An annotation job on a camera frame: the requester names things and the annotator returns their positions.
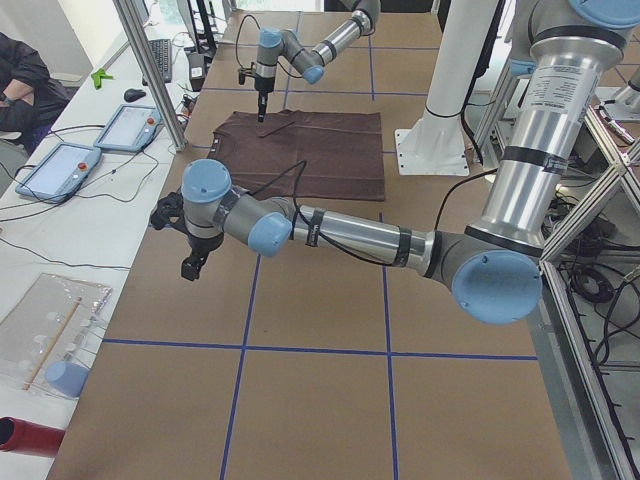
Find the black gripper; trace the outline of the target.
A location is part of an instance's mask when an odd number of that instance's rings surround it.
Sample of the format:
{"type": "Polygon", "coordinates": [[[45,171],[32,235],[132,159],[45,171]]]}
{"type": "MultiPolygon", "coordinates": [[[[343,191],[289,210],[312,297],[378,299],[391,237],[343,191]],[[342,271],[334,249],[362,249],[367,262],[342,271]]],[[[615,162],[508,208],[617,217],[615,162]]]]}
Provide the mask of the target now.
{"type": "Polygon", "coordinates": [[[189,234],[188,243],[191,247],[191,253],[182,261],[181,276],[189,281],[198,280],[200,278],[200,271],[205,265],[209,254],[218,249],[223,241],[223,233],[205,239],[189,234]]]}
{"type": "Polygon", "coordinates": [[[273,78],[257,77],[255,89],[258,92],[258,122],[263,123],[267,112],[268,96],[273,92],[273,78]]]}

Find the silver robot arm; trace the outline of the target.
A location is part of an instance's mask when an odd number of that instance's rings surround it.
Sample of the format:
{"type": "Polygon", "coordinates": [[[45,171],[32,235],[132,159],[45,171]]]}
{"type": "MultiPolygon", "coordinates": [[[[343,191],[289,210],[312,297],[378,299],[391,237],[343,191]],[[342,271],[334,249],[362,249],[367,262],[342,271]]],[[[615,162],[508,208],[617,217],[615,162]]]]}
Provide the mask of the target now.
{"type": "Polygon", "coordinates": [[[281,58],[308,84],[317,83],[326,67],[347,47],[361,37],[371,35],[381,13],[379,1],[342,1],[351,15],[333,32],[308,49],[290,29],[261,28],[259,31],[256,60],[239,77],[254,79],[258,92],[258,117],[265,120],[269,94],[274,91],[277,68],[281,58]]]}
{"type": "Polygon", "coordinates": [[[622,59],[638,23],[635,1],[517,4],[512,63],[532,77],[483,212],[461,234],[417,232],[282,198],[259,200],[235,186],[222,163],[200,159],[182,177],[189,241],[213,250],[230,235],[266,257],[288,239],[326,242],[442,283],[482,322],[526,317],[542,293],[536,261],[546,210],[600,77],[622,59]]]}

